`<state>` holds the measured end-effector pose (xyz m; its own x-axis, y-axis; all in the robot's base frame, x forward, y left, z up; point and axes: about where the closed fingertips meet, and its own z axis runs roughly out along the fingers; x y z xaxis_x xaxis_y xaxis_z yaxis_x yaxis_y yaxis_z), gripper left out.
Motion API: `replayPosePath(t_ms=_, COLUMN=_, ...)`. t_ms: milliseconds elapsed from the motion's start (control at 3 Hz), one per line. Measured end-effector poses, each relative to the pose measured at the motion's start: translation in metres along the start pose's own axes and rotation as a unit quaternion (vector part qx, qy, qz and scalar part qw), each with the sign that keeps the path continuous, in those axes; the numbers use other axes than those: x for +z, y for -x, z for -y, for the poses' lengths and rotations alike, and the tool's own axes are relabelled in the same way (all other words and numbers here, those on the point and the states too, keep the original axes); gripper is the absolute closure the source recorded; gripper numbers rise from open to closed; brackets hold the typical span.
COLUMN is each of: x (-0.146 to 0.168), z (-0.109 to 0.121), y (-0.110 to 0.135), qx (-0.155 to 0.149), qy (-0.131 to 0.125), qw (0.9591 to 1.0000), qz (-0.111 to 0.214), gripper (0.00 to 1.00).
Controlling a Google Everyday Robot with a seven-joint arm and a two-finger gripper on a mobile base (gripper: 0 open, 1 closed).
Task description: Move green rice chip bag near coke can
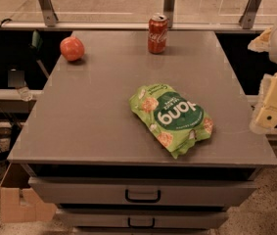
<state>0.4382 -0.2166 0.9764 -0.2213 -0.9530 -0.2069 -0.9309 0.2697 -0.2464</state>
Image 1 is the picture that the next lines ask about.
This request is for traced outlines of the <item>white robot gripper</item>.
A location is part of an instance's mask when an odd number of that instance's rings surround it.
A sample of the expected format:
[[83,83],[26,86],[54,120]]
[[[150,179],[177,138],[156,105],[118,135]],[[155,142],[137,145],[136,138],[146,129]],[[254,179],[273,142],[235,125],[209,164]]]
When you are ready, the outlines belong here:
[[[277,21],[260,36],[252,40],[248,49],[254,52],[268,52],[271,62],[277,64]],[[258,91],[250,129],[256,134],[266,134],[277,126],[277,72],[265,74]]]

